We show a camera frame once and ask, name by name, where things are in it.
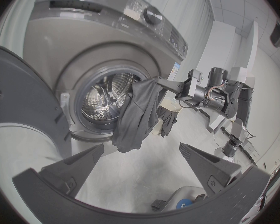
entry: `black garment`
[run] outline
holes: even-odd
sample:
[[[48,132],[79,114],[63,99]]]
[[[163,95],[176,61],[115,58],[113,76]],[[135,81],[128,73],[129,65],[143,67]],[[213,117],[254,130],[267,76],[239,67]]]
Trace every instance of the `black garment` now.
[[[157,101],[162,89],[157,79],[133,83],[127,93],[112,138],[119,152],[140,149],[142,140],[157,124]]]
[[[166,108],[160,106],[157,110],[157,115],[160,119],[163,120],[161,136],[164,138],[169,134],[172,129],[173,124],[177,122],[178,112],[167,110]]]

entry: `gray floor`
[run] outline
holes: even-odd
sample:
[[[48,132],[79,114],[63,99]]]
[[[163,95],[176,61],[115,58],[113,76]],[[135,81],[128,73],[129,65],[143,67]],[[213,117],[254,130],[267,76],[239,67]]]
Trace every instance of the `gray floor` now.
[[[202,187],[179,152],[179,143],[190,144],[213,154],[218,145],[206,130],[208,119],[193,109],[183,109],[170,134],[149,134],[141,149],[115,152],[100,158],[76,199],[121,212],[151,212],[155,199],[167,200],[182,186]],[[228,137],[219,131],[216,142],[224,146]],[[244,172],[249,159],[240,151],[235,162]]]

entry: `cable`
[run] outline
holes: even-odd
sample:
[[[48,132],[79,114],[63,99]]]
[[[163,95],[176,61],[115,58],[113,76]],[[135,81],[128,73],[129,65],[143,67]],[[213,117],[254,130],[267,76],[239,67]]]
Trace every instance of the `cable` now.
[[[181,107],[183,107],[183,108],[192,108],[194,105],[191,105],[191,106],[188,106],[188,107],[185,107],[185,106],[182,106],[181,104],[180,104],[180,101],[179,101],[179,105],[181,106]]]
[[[213,99],[211,99],[211,98],[210,98],[210,92],[211,92],[213,89],[220,88],[220,87],[222,87],[222,86],[224,86],[224,85],[225,85],[225,83],[222,83],[221,85],[216,85],[216,86],[211,87],[211,88],[208,90],[207,98],[208,98],[209,100],[218,99],[218,98],[213,98]]]
[[[247,138],[247,139],[251,139],[251,138],[255,138],[256,136],[252,135],[248,130],[247,132],[251,135],[251,137]]]
[[[215,140],[215,132],[214,132],[214,141],[217,144],[216,140]],[[217,144],[219,147],[221,147],[219,144]]]
[[[252,89],[253,91],[252,91],[252,93],[254,92],[254,88],[241,88],[241,89],[237,89],[237,90],[235,90],[235,91],[233,91],[233,92],[236,92],[236,91],[240,91],[240,90],[245,90],[245,89]]]

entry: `white basket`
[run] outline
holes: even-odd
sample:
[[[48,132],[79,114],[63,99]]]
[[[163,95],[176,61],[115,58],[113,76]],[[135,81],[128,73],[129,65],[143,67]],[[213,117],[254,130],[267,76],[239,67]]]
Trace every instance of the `white basket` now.
[[[165,97],[161,103],[161,106],[166,108],[167,110],[179,112],[182,110],[182,107],[179,105],[179,103],[172,98]],[[151,133],[153,134],[159,134],[162,130],[163,120],[159,119],[158,123],[153,127],[153,130]]]

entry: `washing machine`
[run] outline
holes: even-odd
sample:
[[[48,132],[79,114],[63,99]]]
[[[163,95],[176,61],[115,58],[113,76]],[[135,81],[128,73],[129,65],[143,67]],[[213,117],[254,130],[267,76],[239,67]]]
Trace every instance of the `washing machine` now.
[[[181,34],[144,0],[36,0],[23,47],[71,137],[92,144],[112,140],[131,83],[173,79],[186,54]]]

